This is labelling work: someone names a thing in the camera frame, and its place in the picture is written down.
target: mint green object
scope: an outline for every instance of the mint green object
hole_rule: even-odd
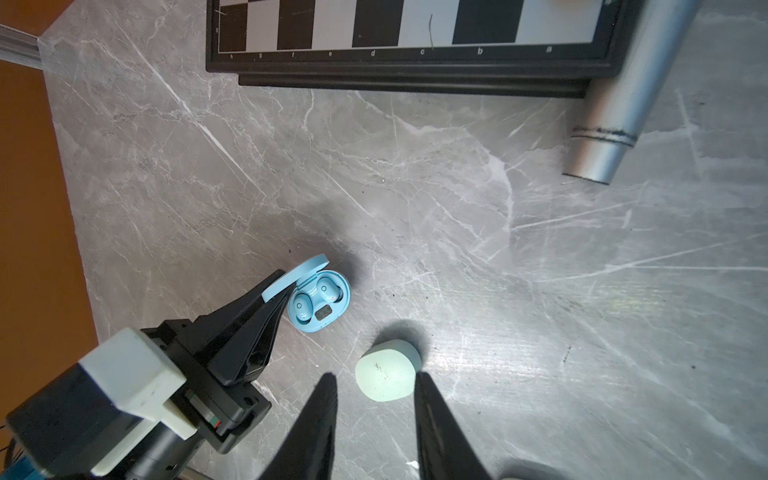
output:
[[[390,340],[374,346],[355,366],[357,386],[371,400],[389,402],[413,393],[422,357],[405,340]]]

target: earbud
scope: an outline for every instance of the earbud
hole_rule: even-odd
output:
[[[296,310],[296,318],[300,322],[309,322],[312,318],[312,300],[305,294],[299,293],[293,299],[293,308]]]
[[[336,302],[341,298],[341,289],[327,276],[317,280],[317,293],[328,303]]]

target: metal strip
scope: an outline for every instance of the metal strip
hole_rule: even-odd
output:
[[[42,70],[38,38],[0,25],[0,59]]]

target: blue lid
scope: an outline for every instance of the blue lid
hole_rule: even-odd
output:
[[[325,268],[328,263],[328,257],[322,254],[318,255],[317,257],[310,258],[279,279],[275,280],[272,285],[269,285],[266,289],[264,289],[264,291],[261,293],[261,298],[266,303],[272,300],[275,295],[291,286],[291,284],[294,282],[296,283],[296,286],[301,286],[301,284],[307,281],[312,275]]]

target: blue earbud case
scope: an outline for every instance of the blue earbud case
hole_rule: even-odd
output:
[[[290,322],[302,332],[312,333],[339,318],[349,306],[349,282],[341,273],[323,270],[328,265],[325,255],[312,257],[261,294],[265,302],[296,282],[296,290],[288,300]]]

